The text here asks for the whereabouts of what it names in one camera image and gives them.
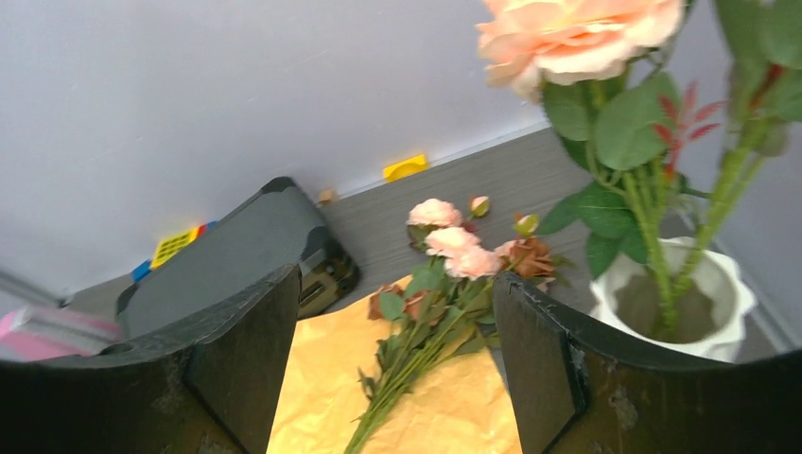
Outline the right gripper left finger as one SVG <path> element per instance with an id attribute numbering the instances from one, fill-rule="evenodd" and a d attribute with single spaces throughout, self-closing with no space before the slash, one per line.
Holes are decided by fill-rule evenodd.
<path id="1" fill-rule="evenodd" d="M 263 453 L 299 308 L 284 266 L 106 348 L 1 364 L 5 453 Z"/>

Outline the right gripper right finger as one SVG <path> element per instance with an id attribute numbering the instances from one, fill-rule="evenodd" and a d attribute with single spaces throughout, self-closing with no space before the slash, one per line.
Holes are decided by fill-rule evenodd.
<path id="1" fill-rule="evenodd" d="M 526 453 L 797 453 L 801 355 L 680 353 L 600 322 L 506 271 L 493 303 Z"/>

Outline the remaining flower bunch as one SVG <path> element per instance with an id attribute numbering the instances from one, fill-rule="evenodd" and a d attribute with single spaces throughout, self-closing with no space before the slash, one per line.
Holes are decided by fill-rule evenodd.
<path id="1" fill-rule="evenodd" d="M 463 214 L 451 202 L 427 199 L 408 213 L 410 245 L 428 262 L 411 272 L 406 285 L 383 285 L 369 298 L 369 319 L 388 322 L 390 333 L 376 343 L 376 374 L 358 374 L 368 405 L 347 453 L 362 450 L 419 378 L 452 358 L 497 345 L 491 297 L 501 272 L 542 291 L 566 281 L 560 271 L 572 263 L 536 237 L 538 216 L 516 216 L 514 238 L 488 250 L 474 222 L 488 215 L 489 198 L 473 197 L 467 209 Z"/>

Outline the peach rose stem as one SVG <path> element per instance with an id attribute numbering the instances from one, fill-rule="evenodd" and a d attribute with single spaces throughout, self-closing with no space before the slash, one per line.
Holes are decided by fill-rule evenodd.
<path id="1" fill-rule="evenodd" d="M 490 86 L 540 104 L 567 155 L 591 178 L 558 202 L 540 235 L 580 222 L 593 281 L 622 253 L 655 280 L 663 325 L 677 321 L 679 251 L 659 234 L 688 194 L 676 161 L 710 127 L 695 94 L 665 72 L 685 1 L 489 1 L 477 26 Z"/>

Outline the pink rose stem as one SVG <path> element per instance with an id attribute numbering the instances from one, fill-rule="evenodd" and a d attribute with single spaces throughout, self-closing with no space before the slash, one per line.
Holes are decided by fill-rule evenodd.
<path id="1" fill-rule="evenodd" d="M 764 162 L 783 154 L 787 129 L 801 120 L 801 4 L 718 1 L 720 29 L 733 58 L 725 152 L 686 259 L 672 279 L 678 298 Z"/>

